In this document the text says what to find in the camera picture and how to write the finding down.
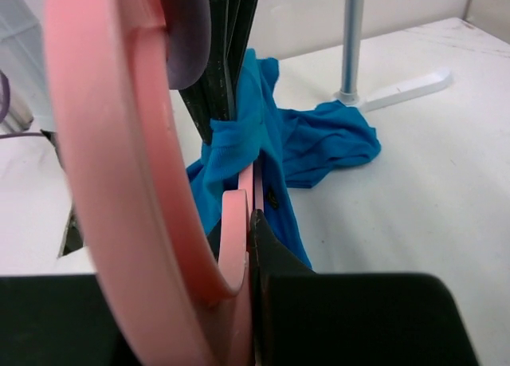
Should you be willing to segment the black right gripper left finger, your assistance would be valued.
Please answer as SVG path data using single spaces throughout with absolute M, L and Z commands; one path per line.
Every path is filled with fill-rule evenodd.
M 95 275 L 1 279 L 3 365 L 137 365 Z

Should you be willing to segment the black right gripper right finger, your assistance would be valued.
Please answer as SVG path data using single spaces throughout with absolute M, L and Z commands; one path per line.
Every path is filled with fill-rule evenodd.
M 452 294 L 429 274 L 318 274 L 250 221 L 253 327 L 263 365 L 476 365 Z

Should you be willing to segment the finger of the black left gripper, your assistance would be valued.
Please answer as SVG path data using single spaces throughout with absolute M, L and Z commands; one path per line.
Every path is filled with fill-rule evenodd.
M 167 79 L 179 91 L 204 143 L 212 141 L 211 102 L 222 92 L 214 70 L 227 51 L 229 0 L 160 0 L 167 33 Z
M 231 80 L 228 99 L 228 119 L 236 119 L 237 81 L 244 61 L 249 35 L 258 0 L 229 0 L 229 18 L 227 28 L 227 61 Z

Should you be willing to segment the blue t shirt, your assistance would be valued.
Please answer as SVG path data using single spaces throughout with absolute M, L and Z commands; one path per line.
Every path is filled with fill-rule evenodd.
M 187 169 L 204 231 L 222 214 L 222 194 L 238 174 L 261 160 L 265 217 L 273 233 L 306 266 L 311 262 L 300 237 L 289 189 L 312 188 L 331 171 L 370 163 L 380 152 L 376 131 L 357 108 L 338 100 L 313 110 L 278 108 L 275 58 L 248 49 L 237 87 L 237 119 L 212 120 L 211 144 Z

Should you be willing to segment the pink hanger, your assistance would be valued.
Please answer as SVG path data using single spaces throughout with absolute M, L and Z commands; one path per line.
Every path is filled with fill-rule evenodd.
M 45 0 L 59 152 L 96 276 L 144 365 L 252 365 L 253 170 L 210 248 L 186 174 L 160 0 Z

